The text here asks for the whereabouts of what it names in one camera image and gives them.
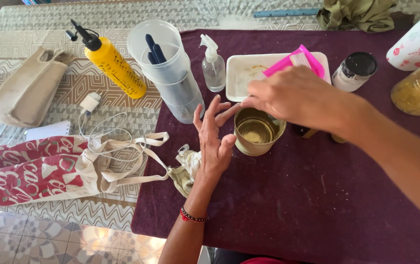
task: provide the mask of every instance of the blue ruler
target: blue ruler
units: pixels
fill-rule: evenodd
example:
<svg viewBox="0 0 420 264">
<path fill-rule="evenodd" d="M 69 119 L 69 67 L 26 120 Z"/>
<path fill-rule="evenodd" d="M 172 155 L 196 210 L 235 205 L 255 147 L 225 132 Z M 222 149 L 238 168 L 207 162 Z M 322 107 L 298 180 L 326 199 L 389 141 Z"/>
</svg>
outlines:
<svg viewBox="0 0 420 264">
<path fill-rule="evenodd" d="M 272 10 L 272 11 L 256 11 L 252 13 L 252 15 L 254 17 L 316 15 L 318 11 L 319 9 Z"/>
</svg>

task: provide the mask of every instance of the charging cable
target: charging cable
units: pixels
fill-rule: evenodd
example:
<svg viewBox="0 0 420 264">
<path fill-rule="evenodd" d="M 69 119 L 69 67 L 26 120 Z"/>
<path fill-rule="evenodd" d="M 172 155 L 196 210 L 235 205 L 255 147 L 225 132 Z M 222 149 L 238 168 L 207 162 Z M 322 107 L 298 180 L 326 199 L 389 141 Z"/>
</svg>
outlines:
<svg viewBox="0 0 420 264">
<path fill-rule="evenodd" d="M 101 101 L 101 94 L 102 93 L 98 94 L 97 92 L 98 91 L 96 91 L 94 93 L 89 93 L 85 97 L 85 99 L 83 99 L 83 101 L 80 103 L 80 106 L 83 107 L 80 115 L 78 116 L 78 127 L 80 129 L 80 135 L 82 135 L 88 141 L 88 148 L 90 149 L 90 151 L 92 153 L 94 153 L 96 155 L 106 156 L 108 158 L 111 158 L 111 159 L 114 159 L 114 160 L 117 160 L 117 161 L 122 161 L 122 162 L 133 162 L 133 161 L 136 161 L 139 157 L 141 157 L 143 155 L 143 151 L 145 150 L 146 143 L 144 143 L 144 145 L 142 145 L 143 142 L 139 142 L 140 147 L 142 147 L 142 150 L 140 151 L 140 154 L 137 155 L 137 157 L 135 157 L 134 159 L 131 159 L 131 160 L 123 160 L 123 159 L 118 159 L 118 158 L 114 158 L 112 156 L 105 155 L 107 153 L 111 153 L 111 152 L 114 152 L 114 151 L 118 151 L 118 150 L 121 150 L 121 149 L 128 148 L 128 147 L 130 147 L 132 145 L 132 134 L 129 131 L 123 129 L 123 128 L 119 128 L 119 127 L 122 126 L 122 124 L 124 123 L 124 121 L 127 119 L 128 114 L 126 112 L 120 112 L 119 114 L 116 114 L 116 115 L 113 115 L 112 117 L 106 118 L 105 120 L 99 122 L 97 125 L 95 125 L 93 127 L 93 130 L 91 131 L 90 135 L 88 135 L 88 136 L 85 136 L 84 135 L 84 133 L 85 133 L 84 132 L 84 129 L 86 128 L 86 123 L 90 119 L 91 112 L 93 112 L 96 109 L 96 107 L 99 105 L 99 103 Z M 80 123 L 80 120 L 81 120 L 81 117 L 82 117 L 83 114 L 85 114 L 85 116 L 83 118 L 83 122 Z M 115 117 L 118 117 L 118 116 L 121 116 L 121 115 L 124 115 L 124 118 L 122 119 L 122 121 L 119 123 L 118 126 L 116 126 L 114 128 L 103 129 L 103 130 L 101 130 L 99 132 L 94 132 L 104 122 L 112 121 Z M 109 150 L 109 151 L 96 152 L 90 146 L 91 139 L 98 138 L 98 137 L 100 138 L 100 137 L 105 136 L 105 135 L 108 135 L 108 134 L 110 134 L 110 133 L 112 133 L 112 132 L 114 132 L 116 130 L 125 131 L 129 135 L 130 140 L 129 140 L 128 144 L 125 145 L 125 147 L 120 147 L 120 148 L 116 148 L 116 149 Z M 143 141 L 144 142 L 146 142 L 146 137 L 147 137 L 147 135 L 144 135 L 143 136 Z"/>
</svg>

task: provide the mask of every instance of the hand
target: hand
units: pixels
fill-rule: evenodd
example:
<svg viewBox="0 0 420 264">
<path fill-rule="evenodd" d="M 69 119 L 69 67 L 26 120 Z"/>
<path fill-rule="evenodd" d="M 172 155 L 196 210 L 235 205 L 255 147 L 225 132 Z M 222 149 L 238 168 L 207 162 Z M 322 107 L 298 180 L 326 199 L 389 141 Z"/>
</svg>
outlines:
<svg viewBox="0 0 420 264">
<path fill-rule="evenodd" d="M 214 184 L 214 186 L 217 185 L 223 171 L 230 165 L 233 153 L 232 147 L 236 142 L 236 136 L 233 134 L 226 135 L 220 140 L 218 138 L 219 127 L 223 126 L 228 118 L 241 108 L 240 104 L 230 108 L 230 102 L 220 103 L 220 100 L 220 95 L 213 98 L 207 111 L 205 111 L 203 122 L 200 121 L 202 105 L 199 104 L 194 112 L 194 125 L 199 131 L 200 151 L 202 154 L 197 178 L 203 177 L 206 183 Z M 219 111 L 225 109 L 228 110 L 215 117 Z"/>
<path fill-rule="evenodd" d="M 252 96 L 242 107 L 253 107 L 273 117 L 310 128 L 338 133 L 351 113 L 368 103 L 353 93 L 328 84 L 306 66 L 288 67 L 262 81 L 251 81 Z"/>
</svg>

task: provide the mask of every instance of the red bracelet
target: red bracelet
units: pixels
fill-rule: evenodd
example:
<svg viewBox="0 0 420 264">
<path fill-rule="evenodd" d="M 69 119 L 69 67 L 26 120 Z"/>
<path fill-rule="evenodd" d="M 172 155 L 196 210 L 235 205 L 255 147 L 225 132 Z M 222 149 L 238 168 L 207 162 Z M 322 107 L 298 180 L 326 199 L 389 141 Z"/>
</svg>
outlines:
<svg viewBox="0 0 420 264">
<path fill-rule="evenodd" d="M 194 218 L 194 217 L 190 216 L 184 210 L 184 206 L 181 206 L 180 214 L 182 216 L 183 221 L 192 221 L 192 222 L 195 222 L 195 223 L 203 223 L 203 222 L 205 222 L 205 221 L 207 221 L 209 219 L 208 215 L 206 215 L 205 218 L 203 218 L 203 219 Z"/>
</svg>

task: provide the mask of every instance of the yellow squeeze bottle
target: yellow squeeze bottle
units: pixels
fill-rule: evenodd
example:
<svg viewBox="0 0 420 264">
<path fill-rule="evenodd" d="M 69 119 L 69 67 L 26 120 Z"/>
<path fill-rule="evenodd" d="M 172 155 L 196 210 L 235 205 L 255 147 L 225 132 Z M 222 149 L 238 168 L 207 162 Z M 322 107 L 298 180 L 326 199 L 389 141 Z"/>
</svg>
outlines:
<svg viewBox="0 0 420 264">
<path fill-rule="evenodd" d="M 83 27 L 79 26 L 72 19 L 70 20 L 83 37 L 85 44 L 85 56 L 101 69 L 117 86 L 119 86 L 132 99 L 138 99 L 145 95 L 147 87 L 144 82 L 134 72 L 130 64 L 117 51 L 116 47 L 109 39 L 100 37 L 97 33 L 88 33 Z M 72 41 L 76 40 L 76 35 L 67 31 L 67 35 Z"/>
</svg>

